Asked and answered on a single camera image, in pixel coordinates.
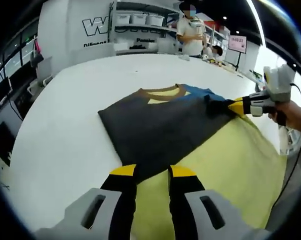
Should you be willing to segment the person's right hand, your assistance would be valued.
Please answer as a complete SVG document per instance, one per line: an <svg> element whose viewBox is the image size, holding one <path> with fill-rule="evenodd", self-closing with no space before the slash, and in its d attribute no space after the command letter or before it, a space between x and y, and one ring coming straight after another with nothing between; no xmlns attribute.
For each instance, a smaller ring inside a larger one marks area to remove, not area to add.
<svg viewBox="0 0 301 240"><path fill-rule="evenodd" d="M268 117L280 126L298 129L300 107L294 101L278 102L275 104L275 111L269 113Z"/></svg>

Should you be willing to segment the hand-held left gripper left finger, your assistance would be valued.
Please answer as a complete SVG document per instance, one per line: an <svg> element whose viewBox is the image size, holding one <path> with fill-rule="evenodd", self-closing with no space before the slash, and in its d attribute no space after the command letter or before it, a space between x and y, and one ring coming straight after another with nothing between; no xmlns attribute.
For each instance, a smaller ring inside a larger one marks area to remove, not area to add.
<svg viewBox="0 0 301 240"><path fill-rule="evenodd" d="M136 164L114 169L65 209L55 226L58 240L128 240L136 209Z"/></svg>

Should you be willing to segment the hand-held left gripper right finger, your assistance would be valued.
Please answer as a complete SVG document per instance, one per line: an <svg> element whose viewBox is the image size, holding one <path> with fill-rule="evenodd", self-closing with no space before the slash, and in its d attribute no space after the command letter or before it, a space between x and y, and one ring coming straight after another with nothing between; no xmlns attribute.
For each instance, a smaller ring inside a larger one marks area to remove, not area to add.
<svg viewBox="0 0 301 240"><path fill-rule="evenodd" d="M177 240L240 240L243 220L232 204L206 190L196 173L169 167L169 209Z"/></svg>

